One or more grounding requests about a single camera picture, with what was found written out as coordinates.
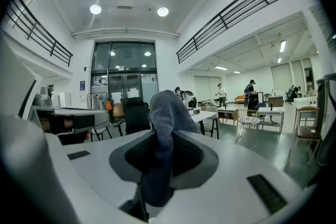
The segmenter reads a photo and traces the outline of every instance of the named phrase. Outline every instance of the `glass door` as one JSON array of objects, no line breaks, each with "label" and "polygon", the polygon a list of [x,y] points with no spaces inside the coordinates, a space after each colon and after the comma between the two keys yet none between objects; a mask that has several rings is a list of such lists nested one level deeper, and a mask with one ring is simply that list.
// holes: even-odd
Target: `glass door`
[{"label": "glass door", "polygon": [[123,108],[128,98],[142,97],[140,85],[140,74],[109,75],[110,100],[114,118],[124,117]]}]

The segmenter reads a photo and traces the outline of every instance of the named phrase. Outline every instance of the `fluorescent light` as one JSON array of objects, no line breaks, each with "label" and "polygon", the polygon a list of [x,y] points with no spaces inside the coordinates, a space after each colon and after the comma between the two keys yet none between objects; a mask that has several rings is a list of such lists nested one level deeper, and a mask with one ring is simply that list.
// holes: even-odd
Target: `fluorescent light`
[{"label": "fluorescent light", "polygon": [[215,68],[217,68],[217,69],[222,69],[222,70],[227,70],[227,68],[225,68],[225,67],[215,66]]},{"label": "fluorescent light", "polygon": [[286,45],[286,41],[283,40],[283,41],[281,42],[280,52],[283,52],[283,51],[285,50],[285,45]]},{"label": "fluorescent light", "polygon": [[99,14],[101,12],[101,7],[99,5],[94,4],[90,7],[90,11],[93,14]]},{"label": "fluorescent light", "polygon": [[169,13],[169,10],[166,7],[161,7],[157,11],[158,11],[158,15],[161,17],[167,16]]}]

